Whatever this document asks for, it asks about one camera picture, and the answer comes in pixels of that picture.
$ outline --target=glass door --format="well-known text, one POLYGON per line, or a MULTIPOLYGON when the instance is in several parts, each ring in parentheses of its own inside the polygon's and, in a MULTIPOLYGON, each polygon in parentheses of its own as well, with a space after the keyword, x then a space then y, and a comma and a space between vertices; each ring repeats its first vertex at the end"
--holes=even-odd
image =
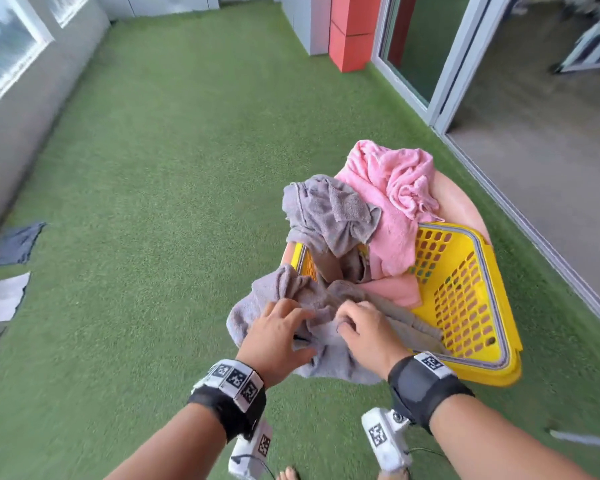
POLYGON ((433 124, 489 0, 382 0, 373 62, 433 124))

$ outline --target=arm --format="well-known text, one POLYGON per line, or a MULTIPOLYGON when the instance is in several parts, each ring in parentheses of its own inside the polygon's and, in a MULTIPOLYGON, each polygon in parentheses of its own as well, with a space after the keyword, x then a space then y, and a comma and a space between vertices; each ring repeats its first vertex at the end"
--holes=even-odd
MULTIPOLYGON (((384 379, 394 365, 412 355, 384 315, 368 302, 344 303, 337 319, 338 332, 357 361, 384 379)), ((466 480, 592 478, 470 395, 445 399, 433 412, 429 427, 466 480)))
MULTIPOLYGON (((291 299, 269 303, 251 325, 236 360, 255 370, 266 389, 279 384, 316 354, 310 347, 292 348, 295 330, 313 316, 291 299)), ((106 480, 203 480, 225 444, 226 434, 215 414, 200 404, 188 404, 106 480)))

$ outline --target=white camera device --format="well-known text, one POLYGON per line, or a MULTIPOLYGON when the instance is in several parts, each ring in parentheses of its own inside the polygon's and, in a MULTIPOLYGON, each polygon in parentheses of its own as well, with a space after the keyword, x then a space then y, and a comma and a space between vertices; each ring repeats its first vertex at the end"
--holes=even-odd
POLYGON ((265 462, 272 434, 273 429, 263 416, 251 441, 238 436, 229 458, 229 473, 242 480, 258 480, 267 469, 265 462))
POLYGON ((402 434, 409 424, 394 410, 373 408, 362 416, 362 427, 382 471, 398 472, 411 466, 411 453, 402 434))

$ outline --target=yellow laundry basket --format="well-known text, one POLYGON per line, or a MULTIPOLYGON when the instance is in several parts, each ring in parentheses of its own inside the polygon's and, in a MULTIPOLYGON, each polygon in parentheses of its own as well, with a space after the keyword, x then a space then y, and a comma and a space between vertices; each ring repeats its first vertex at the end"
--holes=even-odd
MULTIPOLYGON (((304 245, 296 244, 291 265, 315 279, 304 245)), ((456 224, 420 224, 409 272, 423 303, 413 312, 442 330, 451 355, 438 356, 460 379, 508 386, 520 378, 522 343, 493 248, 480 234, 456 224)))

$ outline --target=bare foot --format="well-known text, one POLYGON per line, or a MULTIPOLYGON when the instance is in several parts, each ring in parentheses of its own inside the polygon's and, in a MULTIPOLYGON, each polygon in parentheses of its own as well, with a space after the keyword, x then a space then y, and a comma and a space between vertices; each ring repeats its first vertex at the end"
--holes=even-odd
POLYGON ((293 468, 287 467, 284 472, 280 472, 277 480, 298 480, 298 475, 293 468))
POLYGON ((378 480, 409 480, 409 471, 403 470, 396 473, 380 472, 378 480))

